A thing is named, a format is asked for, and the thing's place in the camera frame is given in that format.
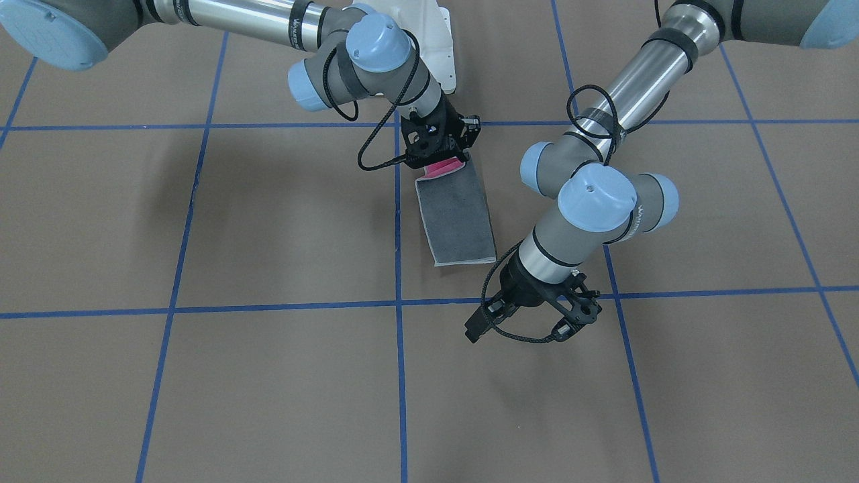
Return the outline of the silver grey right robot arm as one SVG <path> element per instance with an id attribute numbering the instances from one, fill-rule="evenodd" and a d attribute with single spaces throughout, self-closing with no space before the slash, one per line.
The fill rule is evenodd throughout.
<path id="1" fill-rule="evenodd" d="M 187 24 L 268 41 L 311 57 L 289 69 L 289 91 L 309 112 L 342 110 L 371 96 L 400 115 L 399 163 L 429 173 L 463 167 L 481 133 L 463 116 L 421 57 L 414 33 L 364 3 L 341 9 L 314 1 L 3 1 L 2 27 L 25 50 L 56 68 L 88 70 L 145 25 Z"/>

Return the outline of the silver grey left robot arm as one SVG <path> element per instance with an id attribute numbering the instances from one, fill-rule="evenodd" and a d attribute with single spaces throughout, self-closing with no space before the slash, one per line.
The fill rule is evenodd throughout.
<path id="1" fill-rule="evenodd" d="M 602 246 L 672 222 L 679 194 L 668 177 L 631 173 L 614 161 L 633 132 L 656 116 L 671 88 L 725 41 L 836 49 L 857 37 L 856 1 L 675 1 L 659 28 L 592 107 L 569 113 L 555 142 L 539 142 L 519 163 L 521 181 L 554 205 L 497 261 L 500 288 L 464 324 L 477 342 L 494 331 L 527 343 L 565 341 L 601 314 L 599 291 L 580 265 Z"/>

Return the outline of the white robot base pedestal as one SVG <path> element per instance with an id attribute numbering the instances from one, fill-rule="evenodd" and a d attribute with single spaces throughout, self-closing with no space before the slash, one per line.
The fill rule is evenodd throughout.
<path id="1" fill-rule="evenodd" d="M 452 16 L 438 1 L 365 1 L 417 37 L 421 59 L 445 94 L 457 88 Z"/>

